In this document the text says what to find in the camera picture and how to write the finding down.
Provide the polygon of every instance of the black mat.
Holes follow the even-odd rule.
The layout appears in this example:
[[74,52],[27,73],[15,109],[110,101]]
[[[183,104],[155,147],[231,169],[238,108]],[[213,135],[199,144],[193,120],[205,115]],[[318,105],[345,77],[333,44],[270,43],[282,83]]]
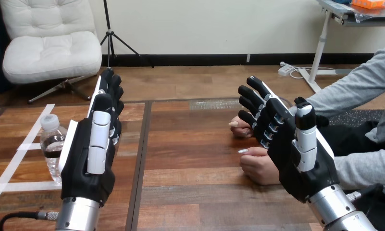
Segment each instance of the black mat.
[[365,121],[379,121],[384,110],[351,110],[329,118],[330,125],[346,124],[357,127]]

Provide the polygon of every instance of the robotic hand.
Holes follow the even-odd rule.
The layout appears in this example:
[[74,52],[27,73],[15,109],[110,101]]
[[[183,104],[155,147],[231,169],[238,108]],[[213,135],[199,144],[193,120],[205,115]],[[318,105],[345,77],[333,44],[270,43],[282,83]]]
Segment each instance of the robotic hand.
[[251,125],[257,141],[279,170],[286,191],[307,203],[326,231],[373,231],[340,188],[333,152],[316,127],[315,110],[305,99],[295,99],[291,114],[281,100],[254,76],[239,87],[239,118]]
[[57,231],[94,231],[103,207],[113,191],[115,176],[112,164],[114,145],[121,135],[118,115],[121,79],[105,70],[98,78],[87,118],[77,124],[62,177],[62,209],[58,214]]

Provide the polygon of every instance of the orange box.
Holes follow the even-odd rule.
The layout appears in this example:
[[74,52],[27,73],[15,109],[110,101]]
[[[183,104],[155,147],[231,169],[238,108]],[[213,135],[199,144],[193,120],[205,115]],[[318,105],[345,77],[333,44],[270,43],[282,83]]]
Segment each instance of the orange box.
[[385,0],[352,0],[352,5],[367,9],[385,8]]

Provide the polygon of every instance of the power strip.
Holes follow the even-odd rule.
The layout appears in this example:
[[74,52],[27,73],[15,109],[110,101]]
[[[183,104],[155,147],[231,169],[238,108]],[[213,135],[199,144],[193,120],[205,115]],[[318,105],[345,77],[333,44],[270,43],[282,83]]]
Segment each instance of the power strip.
[[294,71],[294,67],[292,65],[285,64],[282,68],[279,69],[279,75],[288,76],[290,73]]

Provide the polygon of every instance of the human hand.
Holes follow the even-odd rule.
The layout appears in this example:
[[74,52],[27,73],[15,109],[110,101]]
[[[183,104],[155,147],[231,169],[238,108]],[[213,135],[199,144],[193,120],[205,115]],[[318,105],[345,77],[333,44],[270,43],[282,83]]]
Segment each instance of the human hand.
[[267,154],[267,150],[251,147],[240,150],[240,166],[243,172],[254,182],[261,185],[280,184],[279,170]]
[[231,126],[231,131],[236,137],[249,138],[253,136],[251,126],[238,116],[231,120],[229,126]]

